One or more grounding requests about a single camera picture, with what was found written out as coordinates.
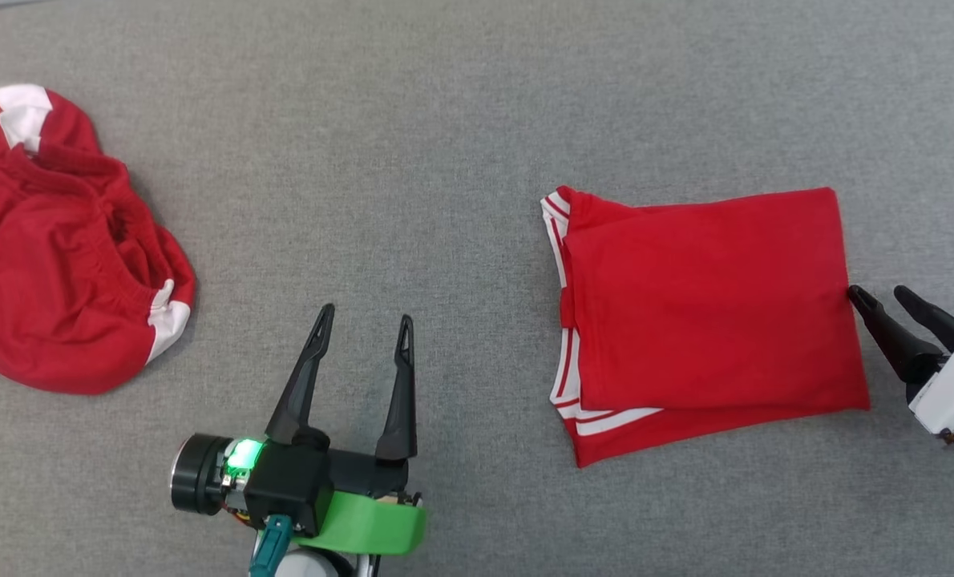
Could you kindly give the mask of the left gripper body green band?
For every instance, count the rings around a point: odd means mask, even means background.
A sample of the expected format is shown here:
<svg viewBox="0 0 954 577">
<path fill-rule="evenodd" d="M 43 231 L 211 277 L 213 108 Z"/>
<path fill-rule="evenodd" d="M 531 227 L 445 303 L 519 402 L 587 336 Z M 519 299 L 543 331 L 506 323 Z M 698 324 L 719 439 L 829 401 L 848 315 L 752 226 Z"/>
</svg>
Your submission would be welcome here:
<svg viewBox="0 0 954 577">
<path fill-rule="evenodd" d="M 408 492 L 410 463 L 331 450 L 334 493 L 317 536 L 295 535 L 301 547 L 338 554 L 404 556 L 422 543 L 428 511 Z"/>
</svg>

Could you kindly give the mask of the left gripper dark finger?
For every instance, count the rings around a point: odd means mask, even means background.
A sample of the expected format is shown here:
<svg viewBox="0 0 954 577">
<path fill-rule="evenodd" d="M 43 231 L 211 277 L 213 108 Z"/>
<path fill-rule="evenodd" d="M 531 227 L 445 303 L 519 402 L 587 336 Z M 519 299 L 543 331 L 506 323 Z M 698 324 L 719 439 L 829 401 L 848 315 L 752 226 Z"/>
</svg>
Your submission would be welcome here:
<svg viewBox="0 0 954 577">
<path fill-rule="evenodd" d="M 265 435 L 271 442 L 286 446 L 308 446 L 312 449 L 329 448 L 328 435 L 309 424 L 313 391 L 321 359 L 328 350 L 333 331 L 335 306 L 328 303 L 321 311 L 309 331 L 307 341 L 288 377 L 277 402 Z"/>
<path fill-rule="evenodd" d="M 382 462 L 404 462 L 418 453 L 414 359 L 414 322 L 404 315 L 394 351 L 396 374 L 389 412 L 377 444 L 377 460 Z"/>
</svg>

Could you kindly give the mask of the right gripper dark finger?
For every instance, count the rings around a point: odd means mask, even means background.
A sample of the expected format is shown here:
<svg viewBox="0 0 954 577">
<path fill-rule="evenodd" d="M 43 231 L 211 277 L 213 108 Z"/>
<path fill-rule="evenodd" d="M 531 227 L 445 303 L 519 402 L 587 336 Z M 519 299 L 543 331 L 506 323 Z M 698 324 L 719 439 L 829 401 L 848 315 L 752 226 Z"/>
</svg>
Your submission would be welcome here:
<svg viewBox="0 0 954 577">
<path fill-rule="evenodd" d="M 892 293 L 913 321 L 931 332 L 947 351 L 954 352 L 954 316 L 952 314 L 921 298 L 905 285 L 895 286 Z"/>
<path fill-rule="evenodd" d="M 862 286 L 851 285 L 847 295 L 895 375 L 907 385 L 928 382 L 940 366 L 941 349 L 895 321 Z"/>
</svg>

